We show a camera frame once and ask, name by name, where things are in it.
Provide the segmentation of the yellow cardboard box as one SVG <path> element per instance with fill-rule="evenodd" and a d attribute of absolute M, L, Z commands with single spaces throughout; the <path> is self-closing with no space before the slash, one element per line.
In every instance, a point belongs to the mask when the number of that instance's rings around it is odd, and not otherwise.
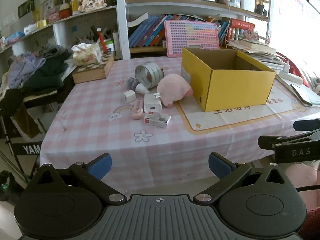
<path fill-rule="evenodd" d="M 181 75 L 204 112 L 264 105 L 275 71 L 239 50 L 183 48 Z"/>

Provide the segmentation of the red box on shelf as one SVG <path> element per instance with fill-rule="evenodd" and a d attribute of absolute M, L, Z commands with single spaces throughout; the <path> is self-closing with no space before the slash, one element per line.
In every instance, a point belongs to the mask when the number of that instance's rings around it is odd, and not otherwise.
<path fill-rule="evenodd" d="M 239 19 L 234 19 L 234 18 L 231 18 L 229 27 L 236 28 L 236 29 L 250 30 L 250 31 L 254 30 L 253 23 L 249 23 L 249 22 L 242 21 Z"/>

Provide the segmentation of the stack of papers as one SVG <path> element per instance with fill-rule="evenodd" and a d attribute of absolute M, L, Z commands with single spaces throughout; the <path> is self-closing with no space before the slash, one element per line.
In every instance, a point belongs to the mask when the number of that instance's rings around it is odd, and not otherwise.
<path fill-rule="evenodd" d="M 228 46 L 237 49 L 250 57 L 268 63 L 280 63 L 281 59 L 277 51 L 270 46 L 261 42 L 251 42 L 244 39 L 230 40 L 227 42 Z"/>

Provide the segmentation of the red white-capped stick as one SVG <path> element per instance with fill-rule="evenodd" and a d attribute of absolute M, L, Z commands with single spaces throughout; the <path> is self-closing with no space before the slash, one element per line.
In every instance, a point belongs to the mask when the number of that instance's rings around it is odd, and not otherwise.
<path fill-rule="evenodd" d="M 98 28 L 97 28 L 97 32 L 98 32 L 98 35 L 99 35 L 99 39 L 100 39 L 100 43 L 101 43 L 103 52 L 104 52 L 104 53 L 107 53 L 107 48 L 106 48 L 106 46 L 105 46 L 104 37 L 103 37 L 103 35 L 102 35 L 102 29 L 101 29 L 100 27 L 98 27 Z"/>

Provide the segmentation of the white yellow-bordered mat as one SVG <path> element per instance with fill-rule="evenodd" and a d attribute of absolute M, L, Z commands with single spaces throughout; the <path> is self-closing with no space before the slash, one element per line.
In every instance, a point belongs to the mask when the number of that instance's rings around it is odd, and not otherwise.
<path fill-rule="evenodd" d="M 268 119 L 285 123 L 289 120 L 305 119 L 318 112 L 317 107 L 301 104 L 297 97 L 278 80 L 274 81 L 265 105 L 204 112 L 194 97 L 190 96 L 176 103 L 176 108 L 185 129 L 193 135 L 256 124 Z"/>

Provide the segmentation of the pile of clothes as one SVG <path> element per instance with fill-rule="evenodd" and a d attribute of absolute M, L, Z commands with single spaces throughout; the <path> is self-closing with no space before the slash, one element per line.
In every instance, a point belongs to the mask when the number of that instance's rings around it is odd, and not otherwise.
<path fill-rule="evenodd" d="M 74 87 L 72 55 L 68 48 L 47 44 L 36 54 L 13 56 L 9 70 L 2 75 L 1 116 L 13 119 L 29 139 L 42 131 L 23 100 L 56 91 L 51 101 L 62 103 Z"/>

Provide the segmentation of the floral tissue pack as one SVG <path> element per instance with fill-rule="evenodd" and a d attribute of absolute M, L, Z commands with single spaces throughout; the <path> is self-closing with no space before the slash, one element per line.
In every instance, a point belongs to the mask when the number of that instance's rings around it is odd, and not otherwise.
<path fill-rule="evenodd" d="M 102 52 L 98 43 L 81 43 L 72 46 L 73 60 L 78 66 L 101 61 Z"/>

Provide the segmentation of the large white power adapter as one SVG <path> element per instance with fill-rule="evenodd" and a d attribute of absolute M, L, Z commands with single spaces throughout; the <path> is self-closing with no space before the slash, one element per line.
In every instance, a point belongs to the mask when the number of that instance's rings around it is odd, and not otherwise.
<path fill-rule="evenodd" d="M 162 102 L 160 93 L 149 93 L 144 95 L 144 112 L 161 112 Z"/>

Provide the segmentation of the grey tape roll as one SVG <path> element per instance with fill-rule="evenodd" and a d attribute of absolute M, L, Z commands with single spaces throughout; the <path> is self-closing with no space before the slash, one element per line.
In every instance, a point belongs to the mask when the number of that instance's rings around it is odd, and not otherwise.
<path fill-rule="evenodd" d="M 136 80 L 142 83 L 147 89 L 157 87 L 163 77 L 163 70 L 154 62 L 146 62 L 135 68 Z"/>

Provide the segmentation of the white power strip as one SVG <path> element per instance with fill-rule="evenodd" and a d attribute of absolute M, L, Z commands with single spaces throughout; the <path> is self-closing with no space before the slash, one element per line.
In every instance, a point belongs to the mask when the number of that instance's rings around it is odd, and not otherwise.
<path fill-rule="evenodd" d="M 303 79 L 299 76 L 296 76 L 292 73 L 290 73 L 290 61 L 288 60 L 282 70 L 279 72 L 278 74 L 282 79 L 286 79 L 286 80 L 289 80 L 291 82 L 294 82 L 298 85 L 302 85 L 303 84 Z"/>

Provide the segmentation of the white bookshelf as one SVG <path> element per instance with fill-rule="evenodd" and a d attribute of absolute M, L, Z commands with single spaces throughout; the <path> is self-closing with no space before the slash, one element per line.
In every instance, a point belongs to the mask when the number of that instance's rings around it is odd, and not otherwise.
<path fill-rule="evenodd" d="M 19 55 L 27 51 L 36 51 L 53 37 L 56 44 L 68 47 L 77 37 L 82 37 L 91 26 L 116 27 L 118 30 L 120 53 L 118 58 L 129 59 L 132 53 L 145 52 L 144 48 L 129 48 L 128 21 L 144 13 L 149 15 L 186 14 L 191 16 L 213 17 L 246 20 L 255 18 L 270 21 L 270 16 L 256 14 L 225 4 L 197 0 L 116 0 L 116 5 L 108 6 L 93 12 L 84 12 L 53 22 L 1 51 L 1 56 Z"/>

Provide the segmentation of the dark spray bottle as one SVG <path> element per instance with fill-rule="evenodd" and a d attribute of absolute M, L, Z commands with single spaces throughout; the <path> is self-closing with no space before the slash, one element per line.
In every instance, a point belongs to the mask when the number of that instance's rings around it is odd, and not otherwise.
<path fill-rule="evenodd" d="M 128 89 L 134 91 L 137 94 L 145 95 L 145 94 L 149 94 L 150 92 L 141 82 L 139 82 L 133 77 L 129 77 L 125 83 Z"/>

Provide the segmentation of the small white charger cube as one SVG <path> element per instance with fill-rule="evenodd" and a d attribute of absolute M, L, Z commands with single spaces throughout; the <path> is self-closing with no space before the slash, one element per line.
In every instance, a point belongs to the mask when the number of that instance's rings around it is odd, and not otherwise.
<path fill-rule="evenodd" d="M 128 90 L 123 93 L 123 100 L 126 103 L 131 103 L 136 100 L 136 93 L 133 90 Z"/>

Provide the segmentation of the wooden chess box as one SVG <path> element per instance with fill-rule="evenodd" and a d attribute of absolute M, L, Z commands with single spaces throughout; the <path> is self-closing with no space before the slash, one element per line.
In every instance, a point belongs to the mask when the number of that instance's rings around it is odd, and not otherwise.
<path fill-rule="evenodd" d="M 77 67 L 72 73 L 75 84 L 107 78 L 114 63 L 114 53 L 103 54 L 101 61 Z"/>

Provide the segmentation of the pink plush toy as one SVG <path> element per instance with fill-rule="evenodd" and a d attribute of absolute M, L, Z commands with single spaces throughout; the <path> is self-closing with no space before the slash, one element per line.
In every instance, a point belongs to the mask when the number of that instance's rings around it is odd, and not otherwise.
<path fill-rule="evenodd" d="M 185 97 L 193 95 L 189 83 L 178 74 L 168 74 L 157 85 L 157 92 L 160 93 L 162 104 L 170 108 L 173 103 Z"/>

